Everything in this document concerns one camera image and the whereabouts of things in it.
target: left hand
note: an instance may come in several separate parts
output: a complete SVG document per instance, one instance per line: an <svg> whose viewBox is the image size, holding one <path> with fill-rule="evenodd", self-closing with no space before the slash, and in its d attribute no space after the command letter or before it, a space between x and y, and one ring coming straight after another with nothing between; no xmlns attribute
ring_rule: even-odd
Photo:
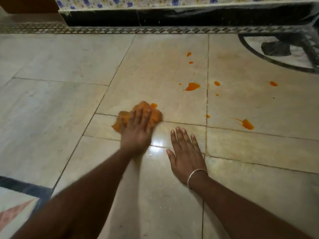
<svg viewBox="0 0 319 239"><path fill-rule="evenodd" d="M130 112L130 120L127 127L124 126L123 120L120 122L122 131L121 149L132 155L144 153L152 142L153 128L148 127L151 117L151 111L143 116L143 109Z"/></svg>

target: right hand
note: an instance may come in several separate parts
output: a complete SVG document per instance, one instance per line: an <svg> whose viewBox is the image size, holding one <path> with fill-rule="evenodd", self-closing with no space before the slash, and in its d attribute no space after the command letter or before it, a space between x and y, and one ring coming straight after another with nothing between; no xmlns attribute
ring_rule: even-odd
<svg viewBox="0 0 319 239"><path fill-rule="evenodd" d="M193 142L192 143L189 140L187 131L184 128L181 130L179 127L177 127L176 133L178 140L176 139L175 131L171 131L171 141L175 155L170 149L167 149L166 152L171 162L173 173L179 179L179 181L186 185L190 174L194 170L204 169L207 172L207 167L195 136L193 134L190 136Z"/></svg>

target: orange splatter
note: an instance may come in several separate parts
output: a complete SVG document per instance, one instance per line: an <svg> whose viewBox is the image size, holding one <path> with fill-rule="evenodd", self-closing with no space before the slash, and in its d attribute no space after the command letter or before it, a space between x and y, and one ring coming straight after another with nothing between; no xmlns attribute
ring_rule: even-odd
<svg viewBox="0 0 319 239"><path fill-rule="evenodd" d="M235 120L238 120L240 122L242 122L242 126L248 130L253 130L254 129L254 126L249 122L249 120L247 119L244 119L244 120L239 120L237 118L234 118Z"/></svg>
<svg viewBox="0 0 319 239"><path fill-rule="evenodd" d="M199 87L200 87L200 84L188 83L188 87L186 88L186 91L196 90Z"/></svg>
<svg viewBox="0 0 319 239"><path fill-rule="evenodd" d="M276 82L270 81L269 84L271 84L272 86L278 86Z"/></svg>

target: black baseboard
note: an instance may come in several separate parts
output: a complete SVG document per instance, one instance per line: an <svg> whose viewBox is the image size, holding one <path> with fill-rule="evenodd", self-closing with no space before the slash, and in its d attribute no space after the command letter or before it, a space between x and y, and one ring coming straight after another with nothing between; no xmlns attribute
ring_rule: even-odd
<svg viewBox="0 0 319 239"><path fill-rule="evenodd" d="M176 9L127 9L60 12L68 26L264 26L303 25L317 15L314 3L254 4Z"/></svg>

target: decorative floor border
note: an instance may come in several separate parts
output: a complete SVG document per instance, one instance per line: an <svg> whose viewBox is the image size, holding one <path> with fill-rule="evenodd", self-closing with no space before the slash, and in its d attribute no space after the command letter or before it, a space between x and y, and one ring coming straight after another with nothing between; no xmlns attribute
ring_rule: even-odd
<svg viewBox="0 0 319 239"><path fill-rule="evenodd" d="M63 24L0 24L0 33L48 34L196 34L196 33L282 33L301 32L300 26L242 27L68 27Z"/></svg>

